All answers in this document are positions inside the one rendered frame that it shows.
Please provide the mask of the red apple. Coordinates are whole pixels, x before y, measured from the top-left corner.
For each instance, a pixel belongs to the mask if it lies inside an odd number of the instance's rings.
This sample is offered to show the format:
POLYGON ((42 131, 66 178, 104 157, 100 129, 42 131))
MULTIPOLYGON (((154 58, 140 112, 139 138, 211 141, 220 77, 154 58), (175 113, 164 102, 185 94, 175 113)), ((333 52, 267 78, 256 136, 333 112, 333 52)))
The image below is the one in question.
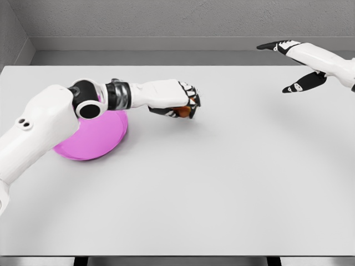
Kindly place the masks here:
POLYGON ((191 107, 181 106, 181 107, 173 108, 173 112, 176 114, 177 117, 187 118, 190 117, 191 107))

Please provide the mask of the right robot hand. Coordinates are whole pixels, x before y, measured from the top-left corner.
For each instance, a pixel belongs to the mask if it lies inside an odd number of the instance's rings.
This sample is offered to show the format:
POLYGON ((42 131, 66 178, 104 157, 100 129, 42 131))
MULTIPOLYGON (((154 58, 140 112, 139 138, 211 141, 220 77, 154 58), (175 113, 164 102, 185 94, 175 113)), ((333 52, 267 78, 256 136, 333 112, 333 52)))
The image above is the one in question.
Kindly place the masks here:
POLYGON ((301 77, 295 83, 285 87, 284 94, 303 92, 324 84, 328 76, 335 76, 345 81, 342 75, 347 70, 348 61, 311 43, 302 43, 295 40, 279 40, 265 43, 256 47, 258 50, 273 50, 292 60, 310 67, 313 72, 301 77))

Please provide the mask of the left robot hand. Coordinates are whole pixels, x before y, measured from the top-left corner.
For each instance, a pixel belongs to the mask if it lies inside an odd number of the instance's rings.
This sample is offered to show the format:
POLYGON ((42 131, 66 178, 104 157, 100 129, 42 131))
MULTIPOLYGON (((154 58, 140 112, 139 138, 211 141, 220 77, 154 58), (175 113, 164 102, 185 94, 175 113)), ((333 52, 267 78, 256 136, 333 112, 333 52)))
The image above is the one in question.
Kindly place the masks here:
POLYGON ((158 115, 181 118, 176 116, 173 108, 189 106, 191 114, 187 118, 192 119, 201 106, 196 88, 175 79, 144 83, 143 92, 148 97, 146 105, 149 111, 158 115))

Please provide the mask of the pink round plate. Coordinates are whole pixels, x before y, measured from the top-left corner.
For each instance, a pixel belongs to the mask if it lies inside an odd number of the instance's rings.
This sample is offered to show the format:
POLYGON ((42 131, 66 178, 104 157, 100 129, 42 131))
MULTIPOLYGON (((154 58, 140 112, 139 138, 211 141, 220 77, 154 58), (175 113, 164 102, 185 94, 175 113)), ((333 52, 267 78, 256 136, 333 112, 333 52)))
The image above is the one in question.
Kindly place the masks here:
POLYGON ((124 110, 106 111, 95 119, 79 118, 78 123, 79 129, 53 150, 65 158, 86 161, 104 156, 117 147, 128 129, 128 116, 124 110))

